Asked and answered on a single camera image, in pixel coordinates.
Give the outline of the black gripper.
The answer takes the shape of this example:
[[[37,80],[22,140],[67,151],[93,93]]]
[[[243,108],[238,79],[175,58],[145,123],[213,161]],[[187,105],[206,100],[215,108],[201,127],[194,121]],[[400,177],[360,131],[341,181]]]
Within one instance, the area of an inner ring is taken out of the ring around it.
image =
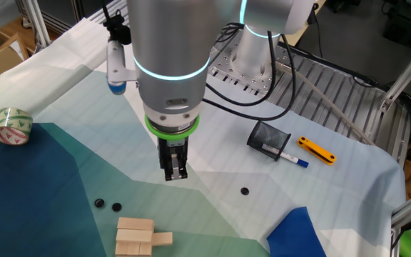
[[[178,179],[178,165],[180,177],[188,178],[186,170],[187,155],[188,137],[177,141],[167,141],[161,138],[158,139],[160,167],[165,169],[167,181]]]

